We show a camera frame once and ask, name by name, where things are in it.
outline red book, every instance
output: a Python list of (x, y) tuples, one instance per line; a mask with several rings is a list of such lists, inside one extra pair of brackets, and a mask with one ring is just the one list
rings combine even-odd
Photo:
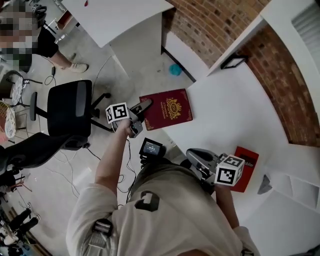
[(254, 172), (259, 155), (240, 146), (236, 148), (234, 155), (244, 159), (245, 163), (241, 178), (234, 186), (230, 187), (230, 190), (244, 193)]
[(170, 90), (141, 96), (140, 102), (152, 99), (153, 104), (144, 113), (148, 131), (193, 120), (186, 89)]

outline hand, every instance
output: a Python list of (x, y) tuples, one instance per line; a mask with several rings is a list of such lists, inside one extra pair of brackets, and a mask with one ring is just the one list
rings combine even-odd
[(116, 129), (116, 133), (121, 132), (126, 134), (127, 136), (132, 134), (132, 131), (130, 129), (131, 121), (130, 119), (123, 119), (118, 124), (118, 128)]

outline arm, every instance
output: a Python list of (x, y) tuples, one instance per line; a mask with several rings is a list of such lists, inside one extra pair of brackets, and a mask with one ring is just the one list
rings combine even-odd
[(216, 204), (219, 206), (232, 229), (239, 227), (231, 191), (227, 186), (215, 185)]
[(130, 124), (129, 119), (121, 121), (95, 173), (95, 183), (109, 188), (115, 195), (127, 137), (131, 134)]

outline gray floor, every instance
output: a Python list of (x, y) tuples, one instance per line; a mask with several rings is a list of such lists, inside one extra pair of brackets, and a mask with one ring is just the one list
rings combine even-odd
[[(76, 53), (75, 60), (88, 63), (90, 68), (83, 74), (74, 74), (57, 68), (55, 75), (57, 85), (80, 79), (89, 79), (94, 82), (100, 68), (111, 56), (107, 48), (99, 48), (86, 32), (78, 29), (74, 29), (66, 40), (61, 42), (60, 49), (67, 56)], [(104, 100), (98, 106), (101, 110), (99, 122), (107, 123), (105, 108), (109, 104), (127, 102), (128, 107), (130, 107), (139, 102), (139, 96), (189, 87), (192, 81), (184, 73), (180, 76), (173, 76), (169, 73), (169, 66), (173, 63), (164, 53), (151, 63), (146, 63), (146, 67), (135, 74), (134, 77), (128, 78), (111, 57), (101, 70), (95, 83), (93, 99), (105, 92), (112, 94), (111, 99)], [(34, 55), (29, 78), (43, 82), (51, 74), (51, 68), (52, 64), (46, 59)], [(37, 91), (38, 106), (46, 110), (48, 92), (53, 86), (54, 82), (50, 85), (32, 83), (25, 89), (23, 101), (28, 103), (31, 94)], [(26, 113), (28, 113), (27, 110), (18, 113), (22, 116), (17, 119), (21, 126), (26, 123), (28, 134), (25, 131), (19, 131), (15, 138), (16, 142), (40, 130), (47, 133), (47, 122), (44, 118), (41, 117), (40, 120), (32, 122), (29, 119), (29, 114), (26, 115)], [(110, 137), (111, 133), (93, 126), (89, 138), (91, 151), (101, 157), (108, 146)], [(161, 142), (169, 149), (174, 145), (162, 129), (144, 130), (137, 138), (130, 139), (131, 164), (137, 173), (140, 171), (138, 152), (145, 137)], [(128, 190), (134, 179), (134, 174), (125, 167), (128, 160), (129, 150), (126, 146), (121, 169), (125, 178), (119, 184), (119, 188), (123, 191)], [(22, 197), (17, 192), (9, 195), (9, 202), (18, 213), (22, 211), (20, 204), (24, 205), (25, 201), (26, 203), (31, 202), (34, 211), (41, 215), (41, 222), (32, 229), (32, 233), (55, 256), (68, 255), (65, 243), (66, 227), (77, 201), (75, 195), (78, 195), (75, 189), (72, 191), (70, 181), (73, 180), (76, 189), (81, 191), (85, 185), (93, 181), (97, 165), (98, 160), (86, 149), (77, 152), (62, 150), (45, 165), (35, 169), (23, 170), (25, 174), (30, 173), (25, 185), (32, 192), (22, 187), (18, 189)], [(118, 203), (124, 204), (126, 196), (126, 194), (119, 192)]]

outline white table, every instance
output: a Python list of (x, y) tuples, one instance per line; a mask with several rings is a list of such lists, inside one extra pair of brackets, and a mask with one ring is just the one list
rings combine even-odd
[(184, 154), (189, 148), (234, 154), (237, 146), (259, 154), (245, 193), (232, 192), (243, 222), (269, 196), (257, 194), (266, 161), (277, 147), (288, 144), (278, 115), (245, 63), (198, 80), (187, 93), (193, 121), (164, 128)]
[(161, 54), (165, 0), (64, 0), (64, 6), (99, 47), (109, 44), (127, 75)]

